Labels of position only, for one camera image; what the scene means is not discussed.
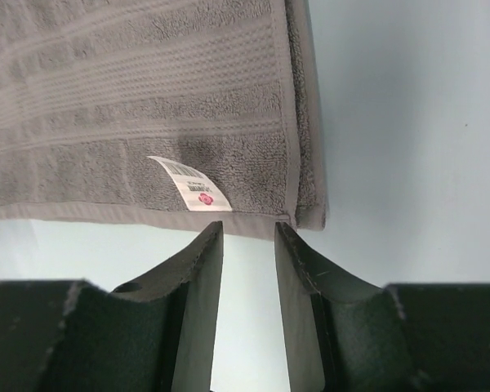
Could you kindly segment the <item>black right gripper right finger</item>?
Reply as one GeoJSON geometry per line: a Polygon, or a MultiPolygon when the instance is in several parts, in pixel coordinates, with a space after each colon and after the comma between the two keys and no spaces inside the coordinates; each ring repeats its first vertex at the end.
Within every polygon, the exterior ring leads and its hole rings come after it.
{"type": "Polygon", "coordinates": [[[490,391],[490,283],[377,287],[274,234],[294,391],[490,391]]]}

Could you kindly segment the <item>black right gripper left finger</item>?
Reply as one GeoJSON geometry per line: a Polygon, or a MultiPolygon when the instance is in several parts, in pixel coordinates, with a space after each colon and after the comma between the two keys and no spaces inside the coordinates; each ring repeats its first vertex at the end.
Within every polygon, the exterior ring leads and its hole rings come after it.
{"type": "Polygon", "coordinates": [[[0,280],[0,391],[208,391],[224,250],[219,221],[111,292],[0,280]]]}

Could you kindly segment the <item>grey terry towel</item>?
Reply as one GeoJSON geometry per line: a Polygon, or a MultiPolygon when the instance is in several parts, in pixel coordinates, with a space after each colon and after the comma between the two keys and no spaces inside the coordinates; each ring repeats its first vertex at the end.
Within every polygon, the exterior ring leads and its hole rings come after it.
{"type": "Polygon", "coordinates": [[[305,1],[0,1],[0,220],[321,230],[305,1]]]}

